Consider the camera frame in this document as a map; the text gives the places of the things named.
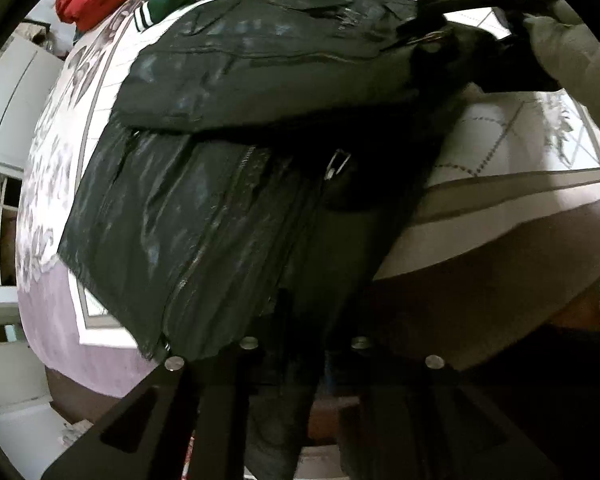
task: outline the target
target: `wall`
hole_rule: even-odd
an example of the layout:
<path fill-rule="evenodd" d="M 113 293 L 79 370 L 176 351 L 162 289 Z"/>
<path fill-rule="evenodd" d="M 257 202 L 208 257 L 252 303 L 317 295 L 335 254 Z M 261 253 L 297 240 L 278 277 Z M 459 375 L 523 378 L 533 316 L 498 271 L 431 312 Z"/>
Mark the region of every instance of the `wall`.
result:
<path fill-rule="evenodd" d="M 0 414 L 37 400 L 50 400 L 45 365 L 26 341 L 0 343 Z"/>
<path fill-rule="evenodd" d="M 56 0 L 40 0 L 27 17 L 51 24 L 51 32 L 56 37 L 56 56 L 62 56 L 71 50 L 74 44 L 75 24 L 60 21 L 56 14 Z"/>
<path fill-rule="evenodd" d="M 25 480 L 40 480 L 64 449 L 45 367 L 26 342 L 0 343 L 0 447 Z"/>

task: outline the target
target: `white stripe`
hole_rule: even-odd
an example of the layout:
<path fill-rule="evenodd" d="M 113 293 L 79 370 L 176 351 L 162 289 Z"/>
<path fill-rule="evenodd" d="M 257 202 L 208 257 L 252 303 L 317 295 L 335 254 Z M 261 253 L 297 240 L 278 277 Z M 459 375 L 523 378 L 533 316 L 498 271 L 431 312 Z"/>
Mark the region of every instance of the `white stripe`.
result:
<path fill-rule="evenodd" d="M 134 10 L 134 21 L 136 22 L 136 28 L 138 32 L 142 32 L 144 30 L 144 25 L 142 24 L 142 20 L 140 19 L 140 9 Z"/>
<path fill-rule="evenodd" d="M 151 14 L 149 13 L 149 5 L 147 5 L 147 2 L 145 2 L 140 8 L 142 9 L 142 13 L 144 14 L 144 20 L 146 21 L 147 26 L 151 27 L 154 24 L 154 22 L 152 21 Z"/>

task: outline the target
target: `jacket zipper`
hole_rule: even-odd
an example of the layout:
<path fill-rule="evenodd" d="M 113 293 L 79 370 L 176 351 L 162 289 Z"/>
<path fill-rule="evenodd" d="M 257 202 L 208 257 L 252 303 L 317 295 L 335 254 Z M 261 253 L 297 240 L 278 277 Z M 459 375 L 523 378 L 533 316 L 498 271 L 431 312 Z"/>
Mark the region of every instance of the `jacket zipper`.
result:
<path fill-rule="evenodd" d="M 164 307 L 164 310 L 162 311 L 162 321 L 160 324 L 161 329 L 162 329 L 162 337 L 160 338 L 160 341 L 164 344 L 165 350 L 167 352 L 169 352 L 169 350 L 171 349 L 171 343 L 170 343 L 169 338 L 166 333 L 167 332 L 166 324 L 171 316 L 171 310 L 173 309 L 173 306 L 175 305 L 175 302 L 176 302 L 178 296 L 180 295 L 182 289 L 187 285 L 187 283 L 189 282 L 189 279 L 191 278 L 191 275 L 196 270 L 196 267 L 198 266 L 198 262 L 200 261 L 200 258 L 206 253 L 206 250 L 208 250 L 208 247 L 214 238 L 214 234 L 220 227 L 222 220 L 227 215 L 227 212 L 230 209 L 229 208 L 230 203 L 231 203 L 232 199 L 234 198 L 235 191 L 236 191 L 238 183 L 240 181 L 240 177 L 242 176 L 244 168 L 247 166 L 247 163 L 250 160 L 251 155 L 253 155 L 254 151 L 255 151 L 255 146 L 249 146 L 245 150 L 244 155 L 242 156 L 242 160 L 240 161 L 240 165 L 235 170 L 235 172 L 232 176 L 232 181 L 231 181 L 231 184 L 229 186 L 227 193 L 225 193 L 224 200 L 222 200 L 221 204 L 218 207 L 218 210 L 216 211 L 216 214 L 212 218 L 211 222 L 209 222 L 206 232 L 203 235 L 202 243 L 197 248 L 197 250 L 193 254 L 192 258 L 187 262 L 186 270 L 180 275 L 176 285 L 173 287 L 173 290 L 169 294 L 169 299 L 167 300 L 167 304 Z"/>

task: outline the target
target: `metal buckle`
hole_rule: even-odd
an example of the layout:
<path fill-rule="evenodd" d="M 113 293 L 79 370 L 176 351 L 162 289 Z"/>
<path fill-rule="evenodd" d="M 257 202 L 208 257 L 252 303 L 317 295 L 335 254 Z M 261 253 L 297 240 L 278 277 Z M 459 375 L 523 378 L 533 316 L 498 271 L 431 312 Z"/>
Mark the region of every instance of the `metal buckle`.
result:
<path fill-rule="evenodd" d="M 336 162 L 336 159 L 338 158 L 338 156 L 344 157 L 344 160 L 342 161 L 342 163 L 336 170 L 334 167 L 336 166 L 335 162 Z M 331 180 L 334 175 L 339 174 L 342 171 L 342 168 L 344 168 L 347 161 L 350 159 L 350 157 L 351 157 L 350 153 L 343 152 L 341 149 L 337 149 L 336 152 L 331 157 L 331 160 L 329 161 L 329 165 L 327 166 L 327 172 L 324 174 L 324 179 Z"/>

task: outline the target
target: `beige sleeve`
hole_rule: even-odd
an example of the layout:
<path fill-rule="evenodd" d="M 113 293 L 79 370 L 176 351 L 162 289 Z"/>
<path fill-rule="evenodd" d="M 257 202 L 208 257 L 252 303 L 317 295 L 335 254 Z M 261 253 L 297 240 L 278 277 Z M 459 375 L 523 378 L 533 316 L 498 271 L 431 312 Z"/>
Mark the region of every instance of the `beige sleeve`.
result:
<path fill-rule="evenodd" d="M 589 27 L 546 16 L 529 17 L 525 26 L 540 65 L 589 109 L 600 127 L 600 43 Z"/>

